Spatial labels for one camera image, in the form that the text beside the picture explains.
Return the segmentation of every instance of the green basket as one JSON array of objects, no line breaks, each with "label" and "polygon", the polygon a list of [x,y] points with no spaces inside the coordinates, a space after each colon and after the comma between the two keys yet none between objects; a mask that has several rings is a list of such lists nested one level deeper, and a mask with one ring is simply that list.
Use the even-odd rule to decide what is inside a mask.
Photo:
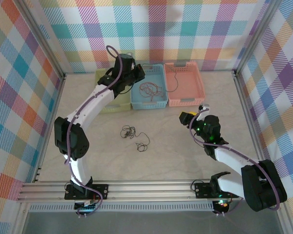
[{"label": "green basket", "polygon": [[[105,75],[107,69],[97,69],[96,70],[96,78],[95,82],[97,84],[98,80]],[[123,92],[129,90],[130,87],[126,87]],[[106,107],[104,107],[100,113],[112,113],[119,111],[130,111],[131,103],[130,103],[130,92],[126,94],[118,95],[113,101],[111,101]]]}]

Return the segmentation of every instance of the orange basket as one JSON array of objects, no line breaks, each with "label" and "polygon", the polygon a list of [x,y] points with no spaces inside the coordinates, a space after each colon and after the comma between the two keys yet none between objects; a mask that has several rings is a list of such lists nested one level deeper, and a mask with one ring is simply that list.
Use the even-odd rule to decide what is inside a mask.
[{"label": "orange basket", "polygon": [[187,62],[184,67],[165,63],[164,71],[169,106],[196,106],[204,101],[204,85],[196,62]]}]

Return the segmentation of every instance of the white floor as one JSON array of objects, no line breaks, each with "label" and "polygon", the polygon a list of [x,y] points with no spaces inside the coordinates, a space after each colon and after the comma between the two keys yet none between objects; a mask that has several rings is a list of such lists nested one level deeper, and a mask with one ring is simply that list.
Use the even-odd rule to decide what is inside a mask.
[{"label": "white floor", "polygon": [[[210,114],[219,117],[222,137],[235,149],[256,158],[231,72],[202,72],[202,78],[205,103],[210,105]],[[66,117],[74,111],[93,91],[94,84],[94,74],[69,75],[57,116]],[[93,179],[208,179],[216,173],[232,171],[195,144],[188,129],[179,122],[182,111],[197,112],[197,106],[98,115],[86,132],[90,149],[85,157]],[[120,137],[123,125],[134,126],[138,133],[142,131],[150,137],[146,152],[138,152],[135,145],[147,142],[144,136]],[[69,168],[63,163],[52,131],[39,180],[70,180]]]}]

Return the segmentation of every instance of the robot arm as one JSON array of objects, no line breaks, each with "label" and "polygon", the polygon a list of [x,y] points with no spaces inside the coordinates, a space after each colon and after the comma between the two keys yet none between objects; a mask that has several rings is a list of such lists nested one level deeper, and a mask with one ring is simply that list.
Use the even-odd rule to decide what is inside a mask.
[{"label": "robot arm", "polygon": [[[219,118],[209,115],[209,107],[202,105],[199,107],[199,111],[201,113],[196,119],[194,119],[196,113],[182,112],[179,116],[180,122],[188,128],[191,127],[191,130],[194,130],[196,135],[203,139],[204,142],[200,143],[203,143],[207,155],[216,161],[225,163],[234,170],[233,173],[222,172],[211,177],[212,193],[216,197],[221,192],[238,195],[244,198],[254,211],[276,205],[276,194],[280,202],[286,201],[287,194],[274,164],[270,160],[252,159],[250,162],[246,156],[241,157],[242,154],[234,150],[221,137]],[[272,181],[276,193],[264,174],[268,175]]]},{"label": "robot arm", "polygon": [[80,183],[87,187],[89,187],[89,184],[92,184],[92,177],[86,168],[84,157],[89,149],[89,141],[87,140],[85,131],[98,113],[114,100],[126,86],[132,86],[145,77],[142,66],[140,64],[136,65],[132,56],[120,54],[120,57],[122,59],[123,68],[117,82],[112,84],[121,69],[118,57],[116,57],[115,66],[109,69],[107,73],[100,78],[98,85],[89,97],[66,118],[58,117],[54,123],[55,145],[59,148],[65,159],[68,159],[66,135],[68,126],[72,123],[69,134],[70,159],[68,162],[71,164],[72,170],[71,184],[74,188],[85,194],[85,196],[88,196],[91,191],[80,186]]}]

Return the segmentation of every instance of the blue basket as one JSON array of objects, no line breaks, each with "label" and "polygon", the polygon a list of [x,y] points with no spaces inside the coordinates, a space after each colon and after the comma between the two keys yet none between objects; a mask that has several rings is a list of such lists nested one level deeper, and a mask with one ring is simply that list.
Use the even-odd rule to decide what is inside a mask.
[{"label": "blue basket", "polygon": [[[143,67],[146,74],[145,78],[133,85],[130,93],[131,105],[134,110],[142,109],[159,109],[165,108],[168,102],[167,86],[164,73],[164,67],[161,64],[147,65]],[[163,96],[143,97],[139,92],[139,87],[145,82],[152,82],[157,86],[162,87]]]}]

